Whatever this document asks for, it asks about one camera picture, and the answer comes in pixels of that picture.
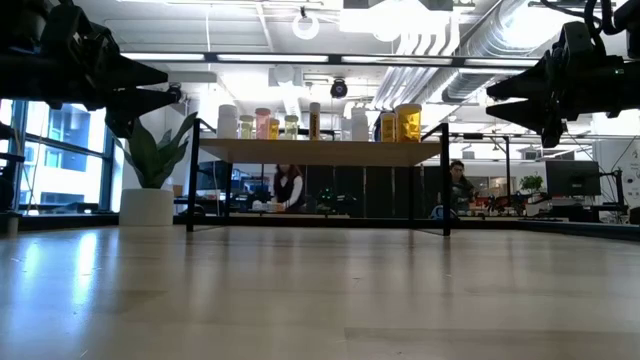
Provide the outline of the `black aluminium rig frame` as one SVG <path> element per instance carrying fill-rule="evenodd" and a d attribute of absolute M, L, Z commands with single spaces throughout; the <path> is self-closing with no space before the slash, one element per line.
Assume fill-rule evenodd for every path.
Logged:
<path fill-rule="evenodd" d="M 496 220 L 452 220 L 444 223 L 427 219 L 372 219 L 336 217 L 285 217 L 248 216 L 174 218 L 176 225 L 196 226 L 257 226 L 257 227 L 305 227 L 305 228 L 364 228 L 364 229 L 415 229 L 415 230 L 517 230 L 554 233 L 622 240 L 640 243 L 639 225 L 615 225 L 603 223 L 555 222 L 540 220 L 513 220 L 504 217 Z M 116 214 L 39 215 L 25 216 L 19 220 L 21 231 L 47 231 L 73 228 L 106 227 L 119 224 Z"/>

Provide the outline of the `large amber bottle white cap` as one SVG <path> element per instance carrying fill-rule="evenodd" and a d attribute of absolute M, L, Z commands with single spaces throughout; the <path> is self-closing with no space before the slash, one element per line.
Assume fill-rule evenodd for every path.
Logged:
<path fill-rule="evenodd" d="M 394 109 L 396 114 L 396 141 L 419 143 L 421 138 L 420 104 L 401 104 Z"/>

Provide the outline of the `wooden shelf black frame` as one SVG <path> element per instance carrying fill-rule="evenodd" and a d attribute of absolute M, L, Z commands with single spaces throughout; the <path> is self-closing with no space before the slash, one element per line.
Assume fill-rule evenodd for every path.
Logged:
<path fill-rule="evenodd" d="M 186 230 L 192 232 L 196 225 L 211 226 L 265 226 L 265 227 L 317 227 L 317 228 L 389 228 L 426 230 L 440 229 L 442 235 L 451 234 L 450 179 L 449 179 L 449 125 L 441 123 L 421 137 L 419 143 L 385 143 L 354 141 L 298 141 L 259 139 L 217 139 L 200 135 L 200 123 L 194 122 L 191 136 L 191 163 L 189 165 L 189 185 L 187 215 L 184 217 Z M 225 188 L 225 207 L 218 217 L 197 217 L 194 215 L 199 151 L 213 155 L 227 164 L 227 174 L 231 175 L 235 164 L 293 164 L 320 166 L 389 166 L 408 169 L 408 214 L 405 219 L 356 218 L 349 220 L 339 217 L 298 218 L 233 217 L 230 211 L 231 188 Z M 438 156 L 440 159 L 442 191 L 441 200 L 444 215 L 441 220 L 420 220 L 414 214 L 413 169 L 420 163 Z"/>

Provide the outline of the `small potted green plant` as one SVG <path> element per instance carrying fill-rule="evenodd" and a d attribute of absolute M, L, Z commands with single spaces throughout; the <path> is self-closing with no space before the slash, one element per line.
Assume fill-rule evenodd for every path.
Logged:
<path fill-rule="evenodd" d="M 543 178 L 534 173 L 520 179 L 520 190 L 525 195 L 524 210 L 528 217 L 538 215 L 544 206 L 544 193 L 542 192 Z"/>

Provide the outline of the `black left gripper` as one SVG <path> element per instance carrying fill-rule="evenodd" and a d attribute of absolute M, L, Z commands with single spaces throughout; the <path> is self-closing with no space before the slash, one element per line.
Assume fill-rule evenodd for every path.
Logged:
<path fill-rule="evenodd" d="M 42 33 L 42 55 L 61 67 L 61 85 L 72 102 L 90 109 L 106 107 L 105 123 L 118 138 L 129 139 L 136 119 L 174 102 L 174 94 L 147 89 L 114 89 L 155 85 L 168 74 L 116 55 L 111 31 L 91 22 L 73 3 L 54 6 Z"/>

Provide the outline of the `white ceiling pipes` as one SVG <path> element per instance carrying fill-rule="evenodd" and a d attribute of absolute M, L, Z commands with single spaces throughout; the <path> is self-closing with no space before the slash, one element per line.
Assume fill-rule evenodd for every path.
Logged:
<path fill-rule="evenodd" d="M 460 42 L 457 25 L 447 25 L 435 34 L 405 33 L 401 35 L 396 55 L 451 55 Z M 391 110 L 412 103 L 436 68 L 389 67 L 370 103 L 375 110 Z"/>

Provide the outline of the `black equipment stand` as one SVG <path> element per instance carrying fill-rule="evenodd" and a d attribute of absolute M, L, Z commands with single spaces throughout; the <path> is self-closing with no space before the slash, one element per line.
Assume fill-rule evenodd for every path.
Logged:
<path fill-rule="evenodd" d="M 0 166 L 0 239 L 4 239 L 18 232 L 21 215 L 14 210 L 15 172 L 25 158 L 0 152 L 0 160 L 6 161 L 4 166 Z"/>

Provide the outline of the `person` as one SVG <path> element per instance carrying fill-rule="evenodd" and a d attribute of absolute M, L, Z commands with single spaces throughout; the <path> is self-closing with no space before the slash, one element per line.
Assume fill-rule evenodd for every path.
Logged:
<path fill-rule="evenodd" d="M 278 212 L 299 212 L 305 204 L 304 179 L 297 165 L 278 164 L 272 182 L 272 202 Z"/>
<path fill-rule="evenodd" d="M 451 179 L 451 209 L 456 213 L 467 213 L 470 205 L 475 201 L 473 184 L 465 177 L 465 166 L 459 160 L 454 160 L 449 166 Z"/>

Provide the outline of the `black computer monitor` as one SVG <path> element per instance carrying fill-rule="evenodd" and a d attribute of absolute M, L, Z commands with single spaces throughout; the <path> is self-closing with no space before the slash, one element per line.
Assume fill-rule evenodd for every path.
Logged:
<path fill-rule="evenodd" d="M 600 168 L 594 161 L 545 162 L 547 193 L 551 196 L 599 196 Z"/>

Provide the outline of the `black partition panels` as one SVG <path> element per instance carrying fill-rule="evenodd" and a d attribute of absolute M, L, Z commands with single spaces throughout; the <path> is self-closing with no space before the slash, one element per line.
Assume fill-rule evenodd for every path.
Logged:
<path fill-rule="evenodd" d="M 440 204 L 438 166 L 297 166 L 304 179 L 305 204 L 301 211 L 289 213 L 429 219 Z"/>

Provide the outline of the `small amber vial white cap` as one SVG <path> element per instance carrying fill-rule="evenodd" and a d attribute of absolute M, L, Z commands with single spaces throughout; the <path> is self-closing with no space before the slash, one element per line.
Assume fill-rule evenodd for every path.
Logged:
<path fill-rule="evenodd" d="M 380 140 L 393 143 L 396 141 L 396 114 L 385 112 L 380 115 Z"/>

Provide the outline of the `pink vial white cap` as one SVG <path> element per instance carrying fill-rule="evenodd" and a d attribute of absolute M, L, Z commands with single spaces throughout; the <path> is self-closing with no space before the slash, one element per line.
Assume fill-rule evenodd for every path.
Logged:
<path fill-rule="evenodd" d="M 271 110 L 268 108 L 256 108 L 255 109 L 255 121 L 256 121 L 256 138 L 268 139 L 269 138 L 269 126 L 271 119 Z"/>

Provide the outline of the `long linear ceiling light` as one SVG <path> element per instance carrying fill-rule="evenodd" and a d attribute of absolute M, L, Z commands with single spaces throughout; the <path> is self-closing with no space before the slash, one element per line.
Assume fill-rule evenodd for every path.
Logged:
<path fill-rule="evenodd" d="M 345 55 L 249 52 L 124 52 L 139 62 L 206 64 L 298 64 L 330 66 L 398 66 L 469 69 L 527 69 L 538 60 L 529 57 L 465 57 L 442 55 Z"/>

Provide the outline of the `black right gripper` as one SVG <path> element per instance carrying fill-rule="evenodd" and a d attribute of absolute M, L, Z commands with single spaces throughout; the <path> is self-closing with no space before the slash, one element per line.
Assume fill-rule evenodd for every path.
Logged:
<path fill-rule="evenodd" d="M 532 130 L 544 148 L 554 148 L 563 133 L 562 120 L 592 113 L 618 117 L 625 109 L 624 90 L 622 57 L 587 54 L 579 59 L 552 52 L 532 68 L 486 89 L 496 100 L 540 98 L 549 92 L 549 109 L 536 102 L 511 102 L 489 106 L 486 114 Z"/>

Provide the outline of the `snake plant white pot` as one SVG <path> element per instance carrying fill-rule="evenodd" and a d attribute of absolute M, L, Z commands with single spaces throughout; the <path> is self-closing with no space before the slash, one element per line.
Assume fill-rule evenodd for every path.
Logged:
<path fill-rule="evenodd" d="M 169 129 L 156 142 L 137 118 L 126 145 L 116 140 L 139 183 L 139 188 L 122 190 L 120 226 L 164 227 L 173 224 L 173 191 L 164 189 L 163 185 L 185 157 L 189 146 L 187 133 L 197 120 L 197 112 L 189 114 L 176 134 Z"/>

